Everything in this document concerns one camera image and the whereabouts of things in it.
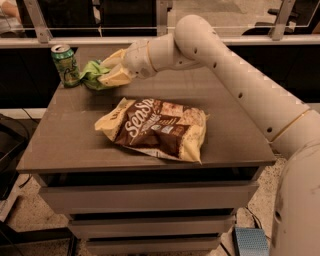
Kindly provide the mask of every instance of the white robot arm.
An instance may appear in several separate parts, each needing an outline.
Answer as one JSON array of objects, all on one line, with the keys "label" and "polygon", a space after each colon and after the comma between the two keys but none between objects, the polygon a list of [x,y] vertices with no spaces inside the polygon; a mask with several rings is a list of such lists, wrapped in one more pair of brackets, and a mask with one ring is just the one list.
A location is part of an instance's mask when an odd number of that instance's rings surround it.
[{"label": "white robot arm", "polygon": [[189,15],[174,35],[132,44],[121,61],[131,78],[165,69],[209,68],[288,160],[280,178],[271,255],[320,252],[320,114],[227,48],[203,18]]}]

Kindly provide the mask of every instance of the crumpled cloth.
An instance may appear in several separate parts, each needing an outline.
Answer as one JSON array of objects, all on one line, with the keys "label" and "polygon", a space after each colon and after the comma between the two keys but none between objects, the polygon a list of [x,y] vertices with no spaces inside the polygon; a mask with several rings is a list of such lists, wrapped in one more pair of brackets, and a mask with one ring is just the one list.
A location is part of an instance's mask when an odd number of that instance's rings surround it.
[{"label": "crumpled cloth", "polygon": [[80,80],[88,88],[93,90],[105,90],[116,86],[106,86],[99,82],[98,78],[101,75],[108,74],[111,68],[100,66],[98,60],[91,60],[84,67],[83,71],[80,73]]}]

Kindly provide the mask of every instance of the chip bag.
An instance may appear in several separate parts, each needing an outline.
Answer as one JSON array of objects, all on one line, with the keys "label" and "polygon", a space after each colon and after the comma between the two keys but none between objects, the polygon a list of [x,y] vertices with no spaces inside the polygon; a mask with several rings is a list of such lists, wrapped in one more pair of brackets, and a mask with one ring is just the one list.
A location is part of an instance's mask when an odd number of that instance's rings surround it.
[{"label": "chip bag", "polygon": [[147,155],[201,162],[206,133],[203,110],[157,99],[127,100],[95,123],[114,143]]}]

